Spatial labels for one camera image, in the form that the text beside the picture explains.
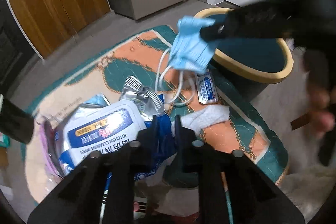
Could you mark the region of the right hand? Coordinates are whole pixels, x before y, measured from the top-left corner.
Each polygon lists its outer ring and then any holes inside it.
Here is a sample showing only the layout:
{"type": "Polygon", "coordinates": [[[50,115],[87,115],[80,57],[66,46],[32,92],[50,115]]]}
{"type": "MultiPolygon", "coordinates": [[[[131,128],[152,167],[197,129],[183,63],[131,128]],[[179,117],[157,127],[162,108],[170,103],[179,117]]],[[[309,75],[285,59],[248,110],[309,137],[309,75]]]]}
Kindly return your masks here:
{"type": "Polygon", "coordinates": [[[318,139],[335,127],[335,115],[327,108],[335,103],[335,88],[329,92],[313,82],[307,83],[310,125],[318,139]]]}

